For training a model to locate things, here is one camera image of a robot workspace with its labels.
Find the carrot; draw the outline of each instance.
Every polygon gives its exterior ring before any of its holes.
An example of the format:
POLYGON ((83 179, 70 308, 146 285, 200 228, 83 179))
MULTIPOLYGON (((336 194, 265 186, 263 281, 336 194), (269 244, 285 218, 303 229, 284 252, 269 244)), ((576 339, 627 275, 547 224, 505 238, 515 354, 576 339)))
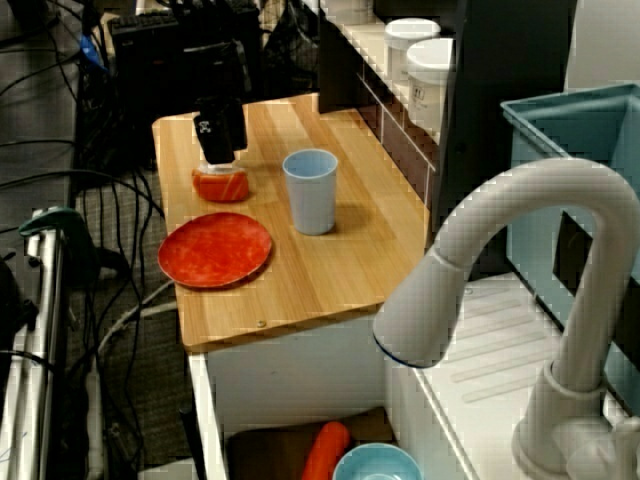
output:
POLYGON ((331 480, 350 441, 349 430, 340 422, 325 424, 311 447, 302 480, 331 480))
POLYGON ((208 175, 194 169, 192 176, 196 192, 205 200, 236 202, 249 194, 247 174, 243 171, 226 175, 208 175))

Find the blue bowl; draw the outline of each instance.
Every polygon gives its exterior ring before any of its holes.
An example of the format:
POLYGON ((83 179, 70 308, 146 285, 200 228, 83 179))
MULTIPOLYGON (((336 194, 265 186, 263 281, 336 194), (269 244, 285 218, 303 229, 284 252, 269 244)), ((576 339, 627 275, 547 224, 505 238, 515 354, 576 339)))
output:
POLYGON ((415 460, 386 443, 368 443, 346 453, 333 471, 333 480, 423 480, 415 460))

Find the red plate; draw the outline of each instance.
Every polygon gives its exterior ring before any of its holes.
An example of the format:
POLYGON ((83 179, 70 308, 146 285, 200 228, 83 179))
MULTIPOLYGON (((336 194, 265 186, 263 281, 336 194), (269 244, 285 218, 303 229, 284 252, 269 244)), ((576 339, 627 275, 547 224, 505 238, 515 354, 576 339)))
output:
POLYGON ((160 245, 162 271, 182 285, 220 287, 257 270, 269 256, 269 232, 254 219, 237 213, 194 218, 160 245))

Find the wooden cutting board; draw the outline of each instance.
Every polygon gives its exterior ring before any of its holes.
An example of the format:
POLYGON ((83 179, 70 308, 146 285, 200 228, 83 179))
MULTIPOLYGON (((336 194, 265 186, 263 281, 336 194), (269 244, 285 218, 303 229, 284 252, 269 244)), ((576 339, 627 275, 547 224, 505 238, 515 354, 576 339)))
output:
POLYGON ((168 232, 215 212, 260 222, 272 249, 265 265, 231 288, 176 285, 182 342, 206 352, 375 311, 424 252, 429 212, 355 110, 320 115, 316 95, 246 105, 249 197, 202 200, 191 185, 200 145, 193 114, 153 126, 168 232), (291 152, 337 156, 336 226, 320 236, 293 227, 281 164, 291 152))

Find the white jar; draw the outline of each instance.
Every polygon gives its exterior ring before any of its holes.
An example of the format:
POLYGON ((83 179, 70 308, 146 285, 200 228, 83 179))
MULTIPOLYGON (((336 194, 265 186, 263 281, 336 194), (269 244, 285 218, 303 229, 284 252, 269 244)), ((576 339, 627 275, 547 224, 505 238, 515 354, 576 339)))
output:
POLYGON ((409 120, 432 133, 440 132, 453 40, 436 38, 407 51, 409 120))
POLYGON ((385 75, 392 82, 408 80, 407 50, 414 43, 435 38, 440 26, 422 18, 403 18, 389 22, 384 28, 385 75))

